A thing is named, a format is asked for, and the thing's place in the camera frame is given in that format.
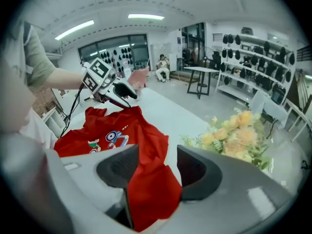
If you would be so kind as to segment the row of black hanging bags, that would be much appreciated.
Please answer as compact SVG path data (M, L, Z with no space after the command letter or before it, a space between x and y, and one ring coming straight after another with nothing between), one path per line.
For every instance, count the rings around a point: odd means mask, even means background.
M126 68L129 68L131 71L134 70L132 53L128 46L100 49L98 53L107 64L120 74Z

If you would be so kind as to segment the table with light blue cloth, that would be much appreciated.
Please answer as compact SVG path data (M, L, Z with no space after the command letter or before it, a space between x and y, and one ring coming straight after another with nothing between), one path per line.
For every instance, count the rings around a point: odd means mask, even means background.
M265 111L268 115L277 119L279 122L278 129L285 128L289 116L288 112L282 105L276 104L264 93L257 91L249 103L249 108L253 114L261 114L263 111Z

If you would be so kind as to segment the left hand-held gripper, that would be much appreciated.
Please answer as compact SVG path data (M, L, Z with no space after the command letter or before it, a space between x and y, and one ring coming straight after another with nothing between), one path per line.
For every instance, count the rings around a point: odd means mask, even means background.
M118 80L116 72L101 58L95 58L86 67L82 84L99 102L110 101L120 108L130 108L125 97L137 99L137 93L126 80Z

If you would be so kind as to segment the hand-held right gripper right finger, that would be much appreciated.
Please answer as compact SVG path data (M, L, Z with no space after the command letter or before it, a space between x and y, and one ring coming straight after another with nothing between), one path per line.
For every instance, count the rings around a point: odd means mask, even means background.
M198 148L188 151L218 165L219 187L206 199L181 202L146 234L268 234L290 208L293 196L253 165Z

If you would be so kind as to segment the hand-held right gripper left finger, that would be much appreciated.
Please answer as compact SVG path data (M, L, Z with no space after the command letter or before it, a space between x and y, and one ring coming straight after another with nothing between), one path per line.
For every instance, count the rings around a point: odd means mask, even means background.
M48 170L75 230L132 230L127 185L138 145L60 158L46 150Z

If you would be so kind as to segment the ceiling light tube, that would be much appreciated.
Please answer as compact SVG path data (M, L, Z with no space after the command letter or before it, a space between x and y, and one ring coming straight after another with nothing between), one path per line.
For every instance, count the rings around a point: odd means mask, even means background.
M63 39L64 37L66 37L67 35L69 35L69 34L71 34L71 33L73 33L73 32L76 32L76 31L78 31L78 30L80 30L80 29L83 29L83 28L85 28L85 27L91 26L91 25L94 25L94 21L93 21L93 20L84 22L84 23L82 23L82 24L80 24L80 25L77 25L77 26L75 26L75 27L73 27L73 28L71 28L71 29L69 29L69 30L63 32L62 34L58 35L58 36L55 38L55 40L61 40L61 39Z
M163 20L164 16L151 15L151 14L129 14L128 19Z

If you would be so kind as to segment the black-legged table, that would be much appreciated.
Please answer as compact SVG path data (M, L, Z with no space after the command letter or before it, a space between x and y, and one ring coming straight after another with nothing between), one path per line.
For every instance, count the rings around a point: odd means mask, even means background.
M200 99L202 95L209 96L210 85L211 85L211 76L212 74L219 74L219 70L204 68L204 67L185 67L187 70L191 70L191 77L188 82L187 94L197 95L197 98ZM197 88L195 92L190 91L191 85L193 84L195 72L199 73L199 80L197 83ZM208 83L204 83L205 75L208 75Z

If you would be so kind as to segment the red t-shirt with print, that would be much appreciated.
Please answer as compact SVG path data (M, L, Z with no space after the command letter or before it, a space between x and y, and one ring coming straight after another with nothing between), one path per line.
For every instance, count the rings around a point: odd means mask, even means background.
M167 219L180 202L182 187L164 164L169 137L148 123L138 106L106 114L93 107L85 111L81 129L59 138L54 149L60 157L94 154L125 145L138 145L138 167L127 195L134 230L141 232L159 219Z

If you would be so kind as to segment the yellow artificial flower bouquet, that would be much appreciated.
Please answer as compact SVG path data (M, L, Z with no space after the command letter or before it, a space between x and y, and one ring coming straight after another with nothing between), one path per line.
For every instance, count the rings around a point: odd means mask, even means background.
M265 156L268 144L260 114L238 108L234 110L236 113L228 120L219 121L217 117L213 117L208 123L207 131L197 137L181 136L182 143L240 159L265 170L271 160Z

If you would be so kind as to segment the person's left forearm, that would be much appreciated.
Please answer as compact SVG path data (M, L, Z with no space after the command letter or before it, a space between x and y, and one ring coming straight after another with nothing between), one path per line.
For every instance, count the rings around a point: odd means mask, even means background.
M82 85L82 74L55 68L44 85L59 90L76 90Z

